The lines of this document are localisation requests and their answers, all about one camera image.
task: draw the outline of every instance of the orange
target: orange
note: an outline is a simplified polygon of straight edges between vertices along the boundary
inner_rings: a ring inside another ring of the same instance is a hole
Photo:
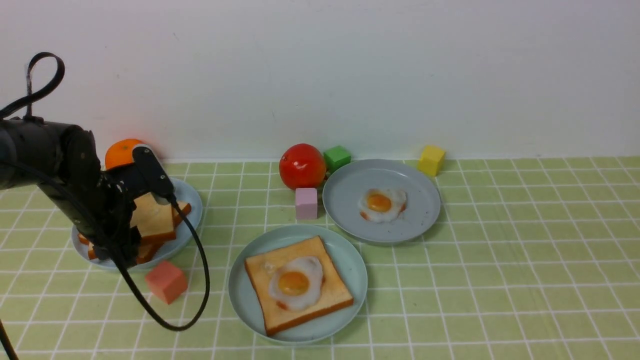
[[[107,150],[104,157],[104,167],[106,170],[121,167],[133,163],[133,148],[143,143],[138,139],[125,139],[114,143]]]

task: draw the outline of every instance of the black cable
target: black cable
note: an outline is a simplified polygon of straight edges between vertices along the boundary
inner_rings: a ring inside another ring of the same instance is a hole
[[[21,163],[16,163],[16,162],[10,161],[10,160],[0,160],[0,163],[4,163],[4,164],[9,165],[11,167],[15,167],[15,168],[17,168],[19,170],[25,171],[25,172],[33,175],[33,176],[36,176],[40,180],[44,181],[45,183],[47,183],[48,185],[53,187],[58,193],[60,193],[60,195],[62,195],[65,198],[67,198],[67,200],[69,200],[69,202],[71,202],[71,205],[73,205],[73,207],[75,207],[76,210],[78,212],[80,212],[84,216],[84,218],[87,219],[87,221],[89,221],[91,227],[95,230],[98,238],[101,238],[102,240],[104,240],[104,243],[107,244],[107,246],[108,246],[108,250],[110,250],[111,245],[112,245],[111,241],[106,236],[106,234],[102,230],[102,227],[98,224],[96,219],[94,219],[94,217],[91,215],[91,213],[84,207],[84,205],[82,205],[82,203],[80,203],[78,201],[78,199],[75,196],[73,196],[66,189],[64,189],[64,187],[62,187],[60,184],[58,184],[54,179],[52,179],[51,177],[47,176],[46,174],[43,174],[42,172],[38,171],[37,169],[34,169],[34,168],[30,167],[30,166],[27,166],[27,165],[24,165],[24,164],[21,164]],[[129,288],[131,289],[131,292],[136,297],[136,299],[138,299],[138,301],[140,302],[142,307],[144,307],[145,310],[147,310],[149,315],[151,315],[151,317],[155,321],[157,321],[165,329],[168,329],[168,330],[171,330],[171,331],[184,331],[184,330],[190,328],[191,326],[193,326],[193,324],[196,323],[196,321],[198,321],[198,319],[200,318],[200,315],[202,315],[202,312],[204,311],[204,308],[207,305],[207,301],[209,300],[209,291],[211,289],[211,282],[210,282],[210,279],[209,279],[209,264],[207,263],[207,256],[204,253],[204,248],[202,247],[202,243],[200,242],[200,238],[198,237],[198,234],[196,233],[196,231],[193,228],[193,225],[191,224],[189,219],[187,219],[187,216],[180,209],[180,206],[178,205],[178,202],[177,202],[177,199],[175,198],[175,195],[171,195],[169,197],[169,199],[167,199],[167,200],[169,200],[169,202],[171,203],[172,207],[174,209],[176,209],[176,211],[178,212],[178,214],[180,215],[182,220],[189,227],[189,230],[191,231],[191,234],[193,235],[193,239],[196,241],[196,245],[198,246],[198,250],[200,251],[200,257],[202,258],[202,266],[204,267],[204,281],[205,281],[204,298],[202,299],[202,304],[200,304],[200,309],[198,309],[198,312],[193,317],[193,319],[191,319],[190,322],[188,322],[186,325],[176,326],[176,325],[172,325],[172,324],[166,322],[164,319],[162,319],[160,317],[160,315],[158,315],[158,313],[156,313],[156,311],[153,309],[153,307],[151,307],[151,305],[149,305],[147,300],[140,293],[140,290],[136,286],[136,283],[133,281],[133,279],[131,279],[131,276],[129,275],[129,273],[127,271],[127,268],[124,265],[125,261],[124,261],[124,259],[122,259],[121,255],[120,255],[120,252],[118,252],[118,251],[109,251],[109,252],[112,255],[111,259],[113,260],[113,263],[116,265],[116,267],[118,268],[118,270],[122,274],[122,277],[124,278],[124,281],[127,283],[127,285],[129,285]]]
[[[18,360],[18,355],[15,354],[15,351],[11,346],[11,341],[9,341],[9,335],[6,334],[4,326],[2,326],[2,320],[0,320],[0,342],[4,347],[4,352],[6,352],[9,360]]]

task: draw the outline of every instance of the light blue plate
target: light blue plate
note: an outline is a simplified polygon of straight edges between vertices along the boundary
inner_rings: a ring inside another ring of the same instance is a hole
[[[320,236],[344,284],[353,296],[353,305],[334,313],[267,337],[260,302],[244,269],[244,259],[293,243]],[[358,314],[367,297],[367,268],[360,253],[341,235],[315,225],[288,225],[266,232],[247,245],[234,261],[227,279],[234,311],[258,335],[284,345],[312,343],[345,327]]]
[[[202,199],[200,198],[200,194],[193,188],[193,186],[185,183],[182,180],[178,180],[175,178],[171,178],[173,185],[175,187],[175,196],[178,201],[184,201],[191,204],[191,212],[187,214],[187,219],[191,222],[194,229],[197,229],[198,224],[202,219]],[[184,248],[193,236],[191,235],[191,231],[187,224],[184,221],[178,225],[175,229],[176,238],[175,240],[167,241],[155,254],[153,259],[147,263],[136,265],[129,269],[130,272],[146,270],[150,268],[154,268],[160,261],[165,259],[170,259],[174,255],[176,255],[182,248]],[[74,248],[77,253],[87,262],[102,268],[107,271],[118,271],[118,268],[113,263],[112,260],[99,261],[98,259],[89,260],[87,255],[87,251],[89,247],[80,242],[78,239],[78,230],[74,226],[71,229],[71,241],[74,244]]]
[[[387,223],[366,221],[358,201],[371,188],[406,192],[406,210]],[[440,193],[416,168],[394,160],[358,160],[334,172],[324,184],[324,209],[335,225],[373,245],[410,241],[427,231],[440,214]]]

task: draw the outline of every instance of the table surface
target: table surface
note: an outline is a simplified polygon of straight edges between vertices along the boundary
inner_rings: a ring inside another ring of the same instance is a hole
[[[416,161],[405,161],[415,165]],[[85,263],[70,222],[34,188],[0,197],[0,318],[20,359],[636,359],[640,354],[640,156],[446,161],[441,217],[421,239],[361,244],[361,313],[333,338],[279,347],[235,316],[225,279],[243,246],[296,223],[277,163],[169,164],[201,194],[211,269],[201,320],[182,333],[147,315],[119,274]],[[193,244],[172,259],[189,290],[166,306],[188,321],[204,290]]]

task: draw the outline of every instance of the green cube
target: green cube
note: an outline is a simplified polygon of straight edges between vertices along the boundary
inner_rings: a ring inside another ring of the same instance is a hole
[[[351,162],[351,154],[347,149],[338,145],[324,152],[324,162],[329,173],[334,173]]]

